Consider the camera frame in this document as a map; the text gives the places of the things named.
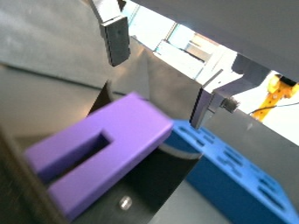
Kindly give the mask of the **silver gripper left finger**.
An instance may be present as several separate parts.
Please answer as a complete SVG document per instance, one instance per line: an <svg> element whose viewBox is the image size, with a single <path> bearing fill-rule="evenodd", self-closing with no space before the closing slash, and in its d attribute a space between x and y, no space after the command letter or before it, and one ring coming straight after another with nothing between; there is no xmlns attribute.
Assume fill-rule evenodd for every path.
<svg viewBox="0 0 299 224"><path fill-rule="evenodd" d="M127 17L122 14L118 0L89 0L106 42L109 63L121 65L130 57Z"/></svg>

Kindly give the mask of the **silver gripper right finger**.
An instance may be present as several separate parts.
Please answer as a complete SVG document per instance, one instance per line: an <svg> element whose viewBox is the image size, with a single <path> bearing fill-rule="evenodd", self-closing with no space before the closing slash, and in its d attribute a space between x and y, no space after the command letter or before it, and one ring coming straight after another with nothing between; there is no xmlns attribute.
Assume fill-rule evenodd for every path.
<svg viewBox="0 0 299 224"><path fill-rule="evenodd" d="M202 126L207 115L215 114L218 108L225 108L230 113L234 113L240 103L233 96L258 87L272 72L270 68L261 65L242 54L238 54L232 70L241 75L240 79L209 92L205 88L221 74L221 72L217 72L199 89L190 118L190 124L195 129Z"/></svg>

